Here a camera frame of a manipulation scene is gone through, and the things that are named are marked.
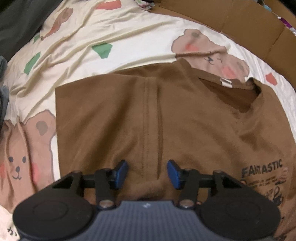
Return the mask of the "brown printed t-shirt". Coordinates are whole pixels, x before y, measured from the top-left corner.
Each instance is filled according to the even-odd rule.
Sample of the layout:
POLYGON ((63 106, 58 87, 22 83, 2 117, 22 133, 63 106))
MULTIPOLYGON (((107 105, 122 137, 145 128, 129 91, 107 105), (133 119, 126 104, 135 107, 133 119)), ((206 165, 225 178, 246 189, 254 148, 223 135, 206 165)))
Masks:
POLYGON ((295 139, 274 90, 179 59, 97 75, 55 90, 61 175, 126 160, 123 200, 177 200, 167 162, 222 170, 280 209, 275 238, 295 240, 295 139))

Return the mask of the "grey crumpled garment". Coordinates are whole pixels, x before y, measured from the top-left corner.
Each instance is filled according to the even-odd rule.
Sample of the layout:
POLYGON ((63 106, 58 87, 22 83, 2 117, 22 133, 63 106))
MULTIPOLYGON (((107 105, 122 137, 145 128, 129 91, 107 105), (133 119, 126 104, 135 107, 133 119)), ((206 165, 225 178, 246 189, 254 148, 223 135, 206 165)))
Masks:
POLYGON ((6 115, 6 109, 9 102, 9 89, 7 86, 2 84, 4 73, 7 68, 6 59, 1 56, 1 67, 0 67, 0 76, 1 76, 1 104, 0 104, 0 114, 1 114, 1 128, 3 126, 4 117, 6 115))

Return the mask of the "cream bear print blanket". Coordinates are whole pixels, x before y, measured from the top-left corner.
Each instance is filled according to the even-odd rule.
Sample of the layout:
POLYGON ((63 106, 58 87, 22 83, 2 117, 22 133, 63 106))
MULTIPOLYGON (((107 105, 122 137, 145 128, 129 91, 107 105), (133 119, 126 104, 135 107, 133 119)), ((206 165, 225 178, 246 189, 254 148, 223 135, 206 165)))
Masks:
POLYGON ((8 63, 1 130, 1 240, 18 240, 16 205, 62 177, 56 88, 97 75, 186 60, 192 68, 271 87, 295 139, 295 92, 263 60, 204 25, 143 11, 134 1, 63 1, 8 63))

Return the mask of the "brown cardboard sheet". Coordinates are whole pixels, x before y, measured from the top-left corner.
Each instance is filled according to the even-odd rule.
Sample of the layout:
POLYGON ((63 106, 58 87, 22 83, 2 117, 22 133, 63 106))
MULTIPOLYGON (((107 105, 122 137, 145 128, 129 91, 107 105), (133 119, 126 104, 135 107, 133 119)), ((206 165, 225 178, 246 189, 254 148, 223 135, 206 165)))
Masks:
POLYGON ((254 1, 161 1, 152 13, 195 21, 226 35, 295 86, 296 37, 254 1))

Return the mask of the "colourful dotted cloth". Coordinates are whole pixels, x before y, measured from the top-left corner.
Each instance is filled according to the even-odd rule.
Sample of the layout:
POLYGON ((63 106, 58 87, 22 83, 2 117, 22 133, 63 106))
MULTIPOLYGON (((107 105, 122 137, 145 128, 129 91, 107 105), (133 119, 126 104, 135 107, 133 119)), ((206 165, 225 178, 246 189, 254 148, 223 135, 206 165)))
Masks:
POLYGON ((155 4, 153 0, 135 0, 140 8, 144 11, 150 11, 154 8, 155 4))

